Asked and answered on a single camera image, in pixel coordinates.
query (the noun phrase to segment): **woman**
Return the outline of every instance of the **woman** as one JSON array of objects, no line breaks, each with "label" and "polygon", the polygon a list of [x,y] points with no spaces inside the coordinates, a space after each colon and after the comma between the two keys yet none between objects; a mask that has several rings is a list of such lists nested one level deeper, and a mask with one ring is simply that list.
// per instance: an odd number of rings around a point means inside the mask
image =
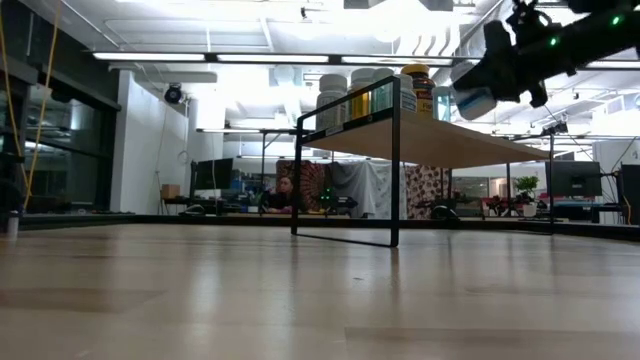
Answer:
[{"label": "woman", "polygon": [[272,214],[290,214],[293,208],[293,183],[287,176],[278,181],[278,192],[269,196],[267,212]]}]

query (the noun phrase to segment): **green led light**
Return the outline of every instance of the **green led light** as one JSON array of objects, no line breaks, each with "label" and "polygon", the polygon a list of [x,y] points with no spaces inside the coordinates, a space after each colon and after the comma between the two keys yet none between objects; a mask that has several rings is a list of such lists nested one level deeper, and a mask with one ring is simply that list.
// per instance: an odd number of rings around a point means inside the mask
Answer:
[{"label": "green led light", "polygon": [[620,15],[614,16],[613,19],[611,19],[611,25],[613,26],[618,26],[620,25],[621,22],[622,22],[622,16]]}]

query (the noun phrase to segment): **glass wall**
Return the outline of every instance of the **glass wall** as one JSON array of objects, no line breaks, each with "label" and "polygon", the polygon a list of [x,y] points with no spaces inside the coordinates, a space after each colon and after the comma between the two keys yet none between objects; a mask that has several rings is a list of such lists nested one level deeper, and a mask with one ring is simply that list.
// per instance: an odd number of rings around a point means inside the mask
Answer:
[{"label": "glass wall", "polygon": [[114,114],[64,94],[32,86],[27,107],[25,167],[34,159],[42,97],[50,92],[42,123],[28,213],[88,213],[109,207]]}]

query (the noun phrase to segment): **black frame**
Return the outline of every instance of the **black frame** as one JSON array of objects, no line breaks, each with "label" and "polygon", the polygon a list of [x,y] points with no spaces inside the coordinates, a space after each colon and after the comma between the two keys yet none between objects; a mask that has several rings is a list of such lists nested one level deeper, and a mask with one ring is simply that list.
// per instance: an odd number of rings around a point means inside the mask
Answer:
[{"label": "black frame", "polygon": [[[332,107],[350,101],[365,93],[374,91],[377,88],[392,84],[392,104],[391,108],[384,109],[375,113],[368,114],[358,119],[337,125],[329,129],[323,129],[312,133],[308,136],[304,135],[304,121]],[[302,198],[300,196],[300,172],[302,166],[302,147],[314,140],[323,139],[338,133],[357,129],[367,126],[378,121],[385,121],[391,118],[391,220],[378,220],[380,224],[389,229],[390,241],[389,245],[372,243],[367,241],[356,241],[349,239],[336,239],[324,236],[305,235],[298,233],[299,227],[299,207]],[[382,79],[374,84],[364,87],[358,91],[354,91],[347,96],[333,101],[327,105],[321,106],[314,111],[302,115],[298,118],[296,127],[296,158],[293,166],[293,207],[291,211],[291,234],[298,236],[306,236],[323,240],[340,241],[354,244],[364,244],[382,247],[397,247],[400,242],[400,78],[390,76]]]}]

